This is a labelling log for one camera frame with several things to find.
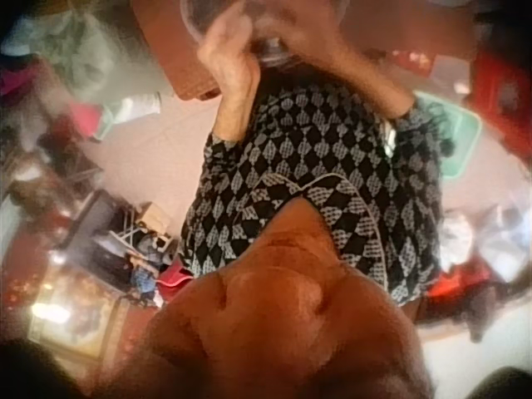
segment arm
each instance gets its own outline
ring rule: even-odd
[[[218,82],[222,101],[204,148],[199,195],[211,191],[219,177],[238,162],[238,143],[245,137],[260,81],[259,62],[249,51],[253,34],[244,3],[223,12],[207,31],[198,58]]]
[[[312,0],[311,7],[309,1],[268,0],[268,11],[256,22],[259,35],[281,37],[304,61],[347,82],[394,125],[397,140],[392,163],[399,180],[413,188],[420,187],[420,182],[437,185],[438,137],[433,118],[416,105],[411,91],[345,42],[329,0]]]

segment diamond-pattern sleeve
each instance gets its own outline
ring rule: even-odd
[[[420,194],[440,187],[440,137],[434,116],[418,103],[392,121],[396,148],[392,167],[409,190]]]
[[[202,221],[212,214],[220,182],[237,165],[239,152],[240,145],[237,142],[221,140],[213,133],[207,139],[198,190],[187,212],[178,248],[178,253],[188,268],[194,267],[199,227]]]
[[[239,158],[237,141],[221,140],[211,133],[204,148],[204,163],[199,178],[198,194],[205,195],[215,190],[220,178],[233,169]]]

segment black and white diamond pattern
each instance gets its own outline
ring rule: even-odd
[[[441,212],[437,129],[415,105],[393,125],[343,86],[282,89],[259,105],[244,143],[211,135],[180,255],[195,276],[238,258],[292,198],[321,213],[342,260],[403,304],[437,272]]]

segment green container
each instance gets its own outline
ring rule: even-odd
[[[429,106],[438,104],[446,113],[446,122],[443,125],[445,137],[453,140],[455,151],[451,157],[441,158],[441,174],[444,179],[456,179],[464,173],[467,164],[479,140],[482,130],[480,117],[456,104],[432,96],[423,91],[415,91],[421,104]]]

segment hand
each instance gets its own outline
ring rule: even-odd
[[[328,66],[345,48],[331,0],[262,0],[260,37],[279,37],[288,49],[317,67]]]
[[[216,18],[198,50],[199,60],[218,82],[225,101],[244,102],[255,96],[260,67],[249,52],[252,36],[253,23],[240,1]]]

